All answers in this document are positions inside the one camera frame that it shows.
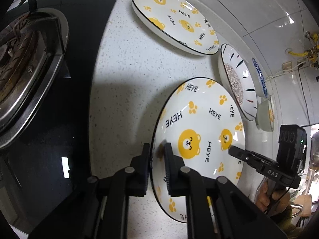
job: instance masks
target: white cord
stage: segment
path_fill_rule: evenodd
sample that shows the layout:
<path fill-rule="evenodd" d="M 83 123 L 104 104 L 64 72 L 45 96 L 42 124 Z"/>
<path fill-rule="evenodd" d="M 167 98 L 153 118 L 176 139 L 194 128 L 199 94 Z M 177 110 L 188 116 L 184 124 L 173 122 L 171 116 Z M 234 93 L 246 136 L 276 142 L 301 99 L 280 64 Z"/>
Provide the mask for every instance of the white cord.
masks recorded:
<path fill-rule="evenodd" d="M 289 69 L 289 70 L 280 70 L 280 71 L 278 71 L 275 75 L 268 76 L 268 77 L 266 78 L 266 81 L 269 81 L 270 79 L 273 79 L 273 78 L 275 78 L 275 77 L 282 76 L 282 75 L 284 75 L 284 74 L 293 72 L 293 71 L 295 71 L 296 68 L 298 69 L 298 66 L 300 66 L 301 64 L 304 64 L 304 63 L 306 63 L 306 62 L 307 62 L 307 61 L 300 62 L 299 64 L 297 64 L 296 66 L 294 66 L 293 68 L 291 68 L 291 69 Z"/>

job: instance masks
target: white plate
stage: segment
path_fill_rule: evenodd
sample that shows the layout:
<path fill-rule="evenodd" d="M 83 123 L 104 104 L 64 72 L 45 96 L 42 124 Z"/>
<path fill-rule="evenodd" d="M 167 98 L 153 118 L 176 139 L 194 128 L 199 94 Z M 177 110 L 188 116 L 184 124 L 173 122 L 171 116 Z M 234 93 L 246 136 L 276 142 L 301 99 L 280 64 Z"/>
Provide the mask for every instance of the white plate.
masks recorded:
<path fill-rule="evenodd" d="M 223 86 L 232 94 L 244 117 L 253 121 L 257 114 L 255 86 L 244 60 L 228 44 L 221 46 L 218 69 Z"/>
<path fill-rule="evenodd" d="M 141 21 L 168 43 L 195 55 L 217 53 L 217 35 L 207 19 L 185 0 L 132 0 Z"/>
<path fill-rule="evenodd" d="M 168 195 L 162 152 L 166 142 L 186 166 L 206 177 L 226 176 L 236 185 L 243 163 L 227 149 L 231 144 L 245 149 L 245 134 L 235 101 L 217 82 L 194 78 L 174 91 L 157 120 L 151 144 L 153 191 L 166 214 L 187 222 L 185 197 Z"/>

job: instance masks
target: gas stove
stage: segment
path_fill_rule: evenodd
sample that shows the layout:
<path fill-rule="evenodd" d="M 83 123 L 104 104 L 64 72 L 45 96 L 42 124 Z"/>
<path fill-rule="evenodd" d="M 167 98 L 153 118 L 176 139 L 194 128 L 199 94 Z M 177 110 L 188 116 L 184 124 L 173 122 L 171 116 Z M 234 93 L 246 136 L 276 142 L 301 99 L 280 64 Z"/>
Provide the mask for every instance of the gas stove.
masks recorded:
<path fill-rule="evenodd" d="M 27 127 L 63 62 L 69 27 L 53 8 L 29 12 L 0 32 L 0 149 Z"/>

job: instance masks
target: plate rim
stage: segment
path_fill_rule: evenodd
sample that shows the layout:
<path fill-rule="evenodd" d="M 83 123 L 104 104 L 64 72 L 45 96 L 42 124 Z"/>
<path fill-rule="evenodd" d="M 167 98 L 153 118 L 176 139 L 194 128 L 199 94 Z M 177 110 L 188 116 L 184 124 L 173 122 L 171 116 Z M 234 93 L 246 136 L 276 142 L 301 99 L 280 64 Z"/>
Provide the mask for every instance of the plate rim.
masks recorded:
<path fill-rule="evenodd" d="M 183 43 L 179 42 L 177 39 L 173 38 L 173 37 L 172 37 L 171 35 L 169 35 L 167 32 L 163 31 L 162 29 L 160 29 L 159 27 L 157 27 L 153 22 L 151 22 L 151 21 L 144 15 L 144 13 L 136 6 L 134 0 L 132 0 L 132 3 L 134 4 L 135 8 L 140 12 L 140 14 L 143 15 L 143 17 L 146 18 L 151 24 L 153 24 L 153 25 L 154 25 L 157 29 L 159 29 L 161 32 L 163 32 L 164 34 L 166 34 L 167 36 L 169 36 L 169 37 L 172 38 L 173 40 L 177 41 L 178 43 L 180 43 L 180 44 L 183 45 L 184 47 L 186 47 L 186 48 L 188 48 L 188 49 L 190 49 L 190 50 L 192 50 L 192 51 L 195 51 L 195 52 L 197 52 L 197 53 L 200 53 L 200 54 L 202 54 L 202 55 L 205 55 L 205 56 L 211 56 L 211 55 L 215 55 L 215 54 L 218 53 L 218 50 L 220 49 L 220 47 L 218 48 L 218 50 L 217 50 L 215 53 L 213 53 L 213 54 L 206 54 L 206 53 L 197 51 L 197 50 L 195 50 L 195 49 L 192 49 L 192 48 L 190 48 L 190 47 L 188 47 L 188 46 L 185 46 Z"/>
<path fill-rule="evenodd" d="M 186 82 L 189 82 L 191 80 L 194 80 L 194 79 L 200 79 L 200 78 L 203 78 L 203 79 L 208 79 L 208 80 L 212 80 L 212 81 L 215 81 L 217 82 L 216 80 L 212 79 L 212 78 L 209 78 L 209 77 L 204 77 L 204 76 L 197 76 L 197 77 L 192 77 L 190 79 L 187 79 L 185 81 L 183 81 L 180 85 L 178 85 L 174 91 L 169 95 L 169 97 L 167 98 L 167 100 L 165 101 L 165 103 L 163 104 L 163 107 L 157 117 L 157 120 L 156 120 L 156 124 L 155 124 L 155 127 L 154 127 L 154 131 L 153 131 L 153 134 L 152 134 L 152 141 L 151 141 L 151 146 L 150 146 L 150 160 L 149 160 L 149 174 L 150 174 L 150 182 L 151 182 L 151 186 L 152 186 L 152 190 L 153 190 L 153 193 L 154 193 L 154 196 L 155 196 L 155 199 L 158 203 L 158 205 L 160 206 L 160 208 L 163 210 L 163 212 L 168 216 L 170 217 L 171 219 L 177 221 L 177 222 L 180 222 L 180 223 L 183 223 L 183 224 L 186 224 L 187 222 L 182 222 L 180 220 L 177 220 L 175 218 L 173 218 L 172 216 L 170 216 L 166 210 L 162 207 L 162 204 L 160 203 L 159 199 L 157 198 L 157 194 L 156 194 L 156 191 L 155 191 L 155 188 L 154 188 L 154 183 L 153 183 L 153 173 L 151 172 L 152 168 L 151 168 L 151 162 L 152 162 L 152 152 L 153 152 L 153 145 L 154 145 L 154 138 L 155 138 L 155 133 L 156 133 L 156 129 L 157 129 L 157 126 L 158 126 L 158 123 L 160 121 L 160 117 L 161 117 L 161 114 L 167 104 L 167 102 L 169 101 L 169 99 L 173 96 L 173 94 L 175 93 L 175 91 L 183 84 L 183 83 L 186 83 Z"/>
<path fill-rule="evenodd" d="M 231 46 L 230 44 L 228 44 L 228 43 L 223 43 L 223 44 L 221 45 L 221 61 L 223 62 L 224 71 L 225 71 L 225 73 L 226 73 L 227 80 L 228 80 L 228 82 L 229 82 L 229 84 L 230 84 L 230 80 L 229 80 L 229 77 L 228 77 L 227 72 L 226 72 L 225 63 L 224 63 L 224 58 L 223 58 L 223 53 L 222 53 L 222 47 L 223 47 L 223 45 L 225 45 L 225 46 L 226 46 L 226 45 L 230 46 L 230 47 L 231 47 L 232 49 L 234 49 L 236 52 L 237 52 L 237 50 L 236 50 L 233 46 Z M 255 95 L 256 95 L 256 106 L 258 106 L 258 104 L 257 104 L 256 88 L 255 88 Z M 240 105 L 239 105 L 237 99 L 236 99 L 235 101 L 236 101 L 236 103 L 237 103 L 237 106 L 238 106 L 239 110 L 242 112 L 242 114 L 245 116 L 245 118 L 246 118 L 248 121 L 254 121 L 254 120 L 256 119 L 257 110 L 256 110 L 256 115 L 255 115 L 254 119 L 250 120 L 249 118 L 247 118 L 246 114 L 244 113 L 244 111 L 243 111 L 242 108 L 240 107 Z"/>

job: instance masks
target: metal handle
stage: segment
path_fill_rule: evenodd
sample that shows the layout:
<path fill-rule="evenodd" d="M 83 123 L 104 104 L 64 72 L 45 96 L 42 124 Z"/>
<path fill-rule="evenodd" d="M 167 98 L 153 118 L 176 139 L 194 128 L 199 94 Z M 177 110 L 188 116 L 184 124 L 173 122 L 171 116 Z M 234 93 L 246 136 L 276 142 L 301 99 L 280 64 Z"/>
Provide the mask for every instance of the metal handle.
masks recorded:
<path fill-rule="evenodd" d="M 290 203 L 292 208 L 299 209 L 299 211 L 297 213 L 293 214 L 291 217 L 299 216 L 301 214 L 301 212 L 303 211 L 303 205 L 299 205 L 299 204 L 296 204 L 294 202 L 289 202 L 289 203 Z"/>

